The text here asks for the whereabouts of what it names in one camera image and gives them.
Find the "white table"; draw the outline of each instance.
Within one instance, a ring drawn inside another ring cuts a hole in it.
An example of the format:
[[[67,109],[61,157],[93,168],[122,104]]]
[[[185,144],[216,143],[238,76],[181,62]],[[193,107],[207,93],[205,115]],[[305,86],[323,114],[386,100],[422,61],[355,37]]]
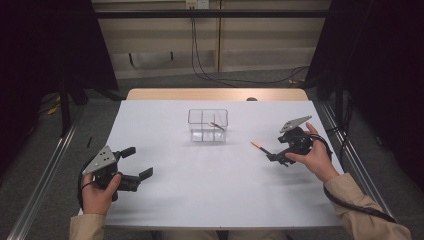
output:
[[[190,109],[227,109],[225,143],[190,141]],[[140,229],[244,229],[338,226],[322,183],[302,164],[286,168],[269,162],[250,141],[273,153],[287,148],[277,140],[283,124],[309,120],[328,141],[310,101],[124,101],[108,145],[134,146],[119,162],[136,175],[154,168],[137,192],[119,192],[106,226]],[[335,155],[333,164],[341,167]]]

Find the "transparent box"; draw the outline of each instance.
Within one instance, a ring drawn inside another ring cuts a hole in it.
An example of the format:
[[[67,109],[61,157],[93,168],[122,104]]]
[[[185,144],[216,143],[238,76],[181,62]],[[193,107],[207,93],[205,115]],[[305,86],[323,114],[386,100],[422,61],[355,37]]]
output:
[[[225,142],[228,111],[225,109],[191,109],[188,124],[193,142]]]

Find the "human hand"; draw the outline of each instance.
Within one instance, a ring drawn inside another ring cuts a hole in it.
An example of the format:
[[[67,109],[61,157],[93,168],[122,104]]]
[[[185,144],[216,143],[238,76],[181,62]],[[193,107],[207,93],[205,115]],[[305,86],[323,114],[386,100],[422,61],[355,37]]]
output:
[[[84,214],[106,215],[112,204],[112,195],[121,183],[121,174],[116,174],[105,190],[93,182],[93,174],[87,174],[82,180],[82,201]]]
[[[309,133],[318,134],[312,124],[307,122],[306,127],[309,129]],[[312,149],[307,155],[288,152],[285,156],[293,161],[303,163],[309,171],[314,173],[324,183],[340,175],[331,163],[327,149],[321,141],[313,141]]]

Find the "beige sleeve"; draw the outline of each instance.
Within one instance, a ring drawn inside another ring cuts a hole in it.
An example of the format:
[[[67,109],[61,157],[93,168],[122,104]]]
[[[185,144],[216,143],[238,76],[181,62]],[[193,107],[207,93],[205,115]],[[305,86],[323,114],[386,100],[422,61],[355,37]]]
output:
[[[382,208],[376,202],[362,193],[349,173],[331,179],[325,183],[325,187],[332,195],[344,202],[382,211]],[[411,239],[411,233],[402,225],[349,210],[334,203],[333,206],[336,210],[336,216],[355,239]]]
[[[106,216],[84,214],[71,218],[70,240],[103,240]]]

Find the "metal bracket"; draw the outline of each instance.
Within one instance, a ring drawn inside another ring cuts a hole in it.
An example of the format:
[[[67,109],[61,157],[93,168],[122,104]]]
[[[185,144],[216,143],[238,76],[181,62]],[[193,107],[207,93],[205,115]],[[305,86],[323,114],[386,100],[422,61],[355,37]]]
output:
[[[299,126],[300,124],[308,121],[311,118],[312,118],[312,116],[308,115],[306,117],[297,118],[297,119],[293,119],[291,121],[288,121],[288,122],[286,122],[286,124],[284,124],[283,128],[281,128],[280,133],[292,130],[293,128]]]
[[[110,150],[110,147],[106,145],[93,158],[93,160],[91,160],[90,164],[88,164],[88,166],[82,172],[82,175],[87,175],[89,173],[95,172],[116,162],[117,160],[115,158],[115,155],[113,154],[112,150]]]

